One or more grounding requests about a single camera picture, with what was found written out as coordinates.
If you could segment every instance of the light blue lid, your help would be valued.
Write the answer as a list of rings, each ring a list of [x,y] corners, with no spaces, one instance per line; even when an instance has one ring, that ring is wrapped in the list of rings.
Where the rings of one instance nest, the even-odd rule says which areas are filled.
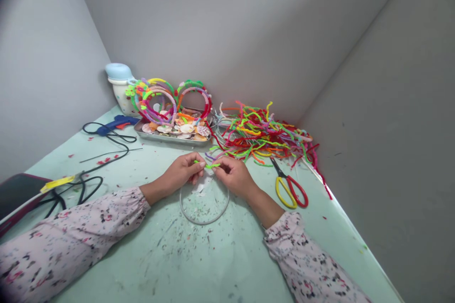
[[[107,64],[105,70],[109,79],[112,80],[128,80],[134,78],[130,68],[125,64]]]

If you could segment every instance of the scissors blade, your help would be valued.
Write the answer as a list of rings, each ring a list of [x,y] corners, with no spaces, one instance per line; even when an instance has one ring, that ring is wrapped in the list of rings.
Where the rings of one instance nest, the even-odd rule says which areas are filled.
[[[278,176],[279,177],[286,177],[286,175],[283,173],[283,171],[281,171],[280,167],[276,163],[275,159],[273,157],[271,157],[270,160],[271,160],[273,166],[275,167],[275,170],[278,173]]]

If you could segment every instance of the scissors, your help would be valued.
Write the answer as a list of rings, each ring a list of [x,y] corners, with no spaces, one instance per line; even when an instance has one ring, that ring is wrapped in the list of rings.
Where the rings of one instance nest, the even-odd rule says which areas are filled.
[[[276,163],[275,159],[273,157],[270,158],[270,160],[272,161],[272,164],[273,166],[275,167],[276,169],[276,172],[278,173],[278,176],[276,177],[276,182],[275,182],[275,189],[276,189],[276,194],[278,195],[278,198],[280,199],[280,201],[288,208],[291,208],[291,209],[296,209],[297,208],[297,205],[299,205],[300,207],[302,208],[306,208],[308,206],[308,197],[307,197],[307,194],[305,193],[305,191],[303,190],[302,186],[300,186],[300,184],[297,183],[297,181],[295,181],[291,176],[286,176],[283,171],[280,169],[280,167],[278,166],[278,164]],[[283,182],[283,178],[285,178],[288,182],[288,185],[289,185],[289,188],[284,184]],[[291,198],[292,200],[292,205],[288,204],[282,197],[281,197],[281,194],[280,194],[280,184],[283,186],[284,190],[286,191],[286,193],[289,195],[289,197]],[[305,203],[301,203],[299,198],[297,197],[297,195],[295,194],[295,191],[294,191],[294,188],[292,186],[292,184],[295,184],[297,186],[297,188],[300,189],[300,191],[302,192],[303,194],[303,199],[305,201]]]

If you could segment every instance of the pile of pipe cleaners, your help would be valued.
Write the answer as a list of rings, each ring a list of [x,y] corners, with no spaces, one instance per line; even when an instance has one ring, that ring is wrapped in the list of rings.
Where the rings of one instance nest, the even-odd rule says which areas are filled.
[[[238,113],[227,115],[223,112],[221,103],[219,114],[217,113],[216,133],[213,137],[218,145],[210,148],[210,153],[221,151],[215,157],[206,153],[206,157],[215,162],[223,155],[246,160],[251,156],[255,163],[260,166],[272,167],[266,164],[265,157],[279,159],[295,158],[291,169],[295,167],[301,158],[305,158],[314,170],[319,174],[332,200],[332,195],[327,188],[326,180],[318,169],[318,157],[316,148],[319,144],[313,145],[313,137],[305,130],[296,128],[285,121],[280,122],[270,114],[270,102],[267,108],[246,106],[238,101],[238,108],[225,108],[224,111],[235,110]]]

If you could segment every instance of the metal tray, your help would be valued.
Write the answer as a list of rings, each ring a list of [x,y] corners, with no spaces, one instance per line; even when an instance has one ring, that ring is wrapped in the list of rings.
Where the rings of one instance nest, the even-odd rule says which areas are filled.
[[[189,109],[196,110],[196,111],[199,111],[201,113],[203,112],[203,110],[199,110],[199,109],[193,109],[193,108],[189,108]],[[160,136],[160,135],[148,134],[148,133],[145,133],[145,132],[142,131],[142,126],[145,123],[148,123],[148,121],[145,118],[142,118],[134,126],[134,130],[137,132],[139,137],[141,137],[143,139],[149,139],[149,140],[154,140],[154,141],[159,141],[159,142],[184,144],[184,145],[187,145],[187,146],[200,146],[200,147],[203,147],[204,145],[211,143],[212,135],[209,135],[207,137],[206,141],[195,141],[195,140],[190,140],[190,139],[180,139],[180,138],[177,138],[177,137],[168,137],[168,136]],[[213,126],[213,116],[211,114],[209,114],[209,116],[207,117],[207,124],[209,124],[210,127]]]

